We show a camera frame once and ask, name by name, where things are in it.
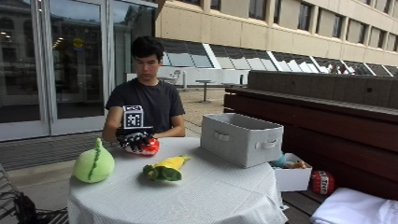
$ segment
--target patterned tablecloth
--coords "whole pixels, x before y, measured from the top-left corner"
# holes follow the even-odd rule
[[[96,184],[69,180],[69,223],[285,223],[267,163],[247,169],[200,148],[200,139],[161,138],[153,157],[109,148],[116,167],[109,178]],[[182,180],[154,182],[142,167],[169,157],[188,154],[180,171]]]

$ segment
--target gray storage box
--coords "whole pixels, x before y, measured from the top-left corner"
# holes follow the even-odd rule
[[[242,167],[277,161],[283,126],[234,113],[202,116],[200,146]]]

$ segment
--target red can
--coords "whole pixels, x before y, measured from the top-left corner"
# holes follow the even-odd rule
[[[326,171],[313,171],[311,173],[313,192],[318,194],[331,194],[334,192],[334,178]]]

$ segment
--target glass door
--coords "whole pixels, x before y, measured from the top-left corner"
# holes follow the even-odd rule
[[[29,0],[0,1],[0,141],[49,132],[34,16]]]
[[[0,141],[101,130],[104,2],[0,1]]]
[[[108,95],[104,0],[42,1],[50,135],[98,131]]]

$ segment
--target box handle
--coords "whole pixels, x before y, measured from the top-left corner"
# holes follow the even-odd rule
[[[217,138],[217,140],[220,140],[222,142],[233,141],[233,137],[228,134],[214,132],[214,137]]]
[[[273,142],[257,142],[255,148],[271,149],[277,144],[277,139]]]

